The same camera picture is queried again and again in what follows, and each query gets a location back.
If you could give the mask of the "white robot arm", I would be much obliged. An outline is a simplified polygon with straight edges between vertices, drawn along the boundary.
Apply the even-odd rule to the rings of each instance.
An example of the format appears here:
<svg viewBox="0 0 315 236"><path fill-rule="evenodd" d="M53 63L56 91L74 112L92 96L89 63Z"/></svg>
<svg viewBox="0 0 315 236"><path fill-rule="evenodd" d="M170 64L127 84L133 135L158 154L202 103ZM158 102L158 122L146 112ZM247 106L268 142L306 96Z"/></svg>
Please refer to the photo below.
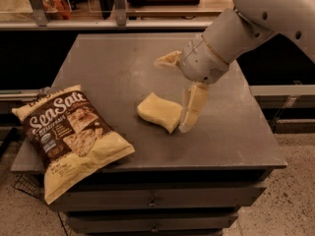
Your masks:
<svg viewBox="0 0 315 236"><path fill-rule="evenodd" d="M180 51L156 60L158 66L181 70L194 85L184 92L179 130L189 132L197 123L207 93L242 54L281 34L315 61L315 0L232 0L226 9Z"/></svg>

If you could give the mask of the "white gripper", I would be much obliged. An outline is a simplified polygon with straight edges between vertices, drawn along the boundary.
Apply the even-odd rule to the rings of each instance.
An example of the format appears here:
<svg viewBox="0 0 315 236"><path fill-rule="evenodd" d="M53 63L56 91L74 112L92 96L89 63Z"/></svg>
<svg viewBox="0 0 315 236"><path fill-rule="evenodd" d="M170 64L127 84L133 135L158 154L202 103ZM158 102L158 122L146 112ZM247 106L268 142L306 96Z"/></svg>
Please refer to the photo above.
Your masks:
<svg viewBox="0 0 315 236"><path fill-rule="evenodd" d="M193 83L182 94L183 111L179 124L181 133L188 133L197 123L209 98L209 87L216 83L229 69L226 63L205 40L195 36L182 49L159 57L154 65L157 68L180 67L185 78Z"/></svg>

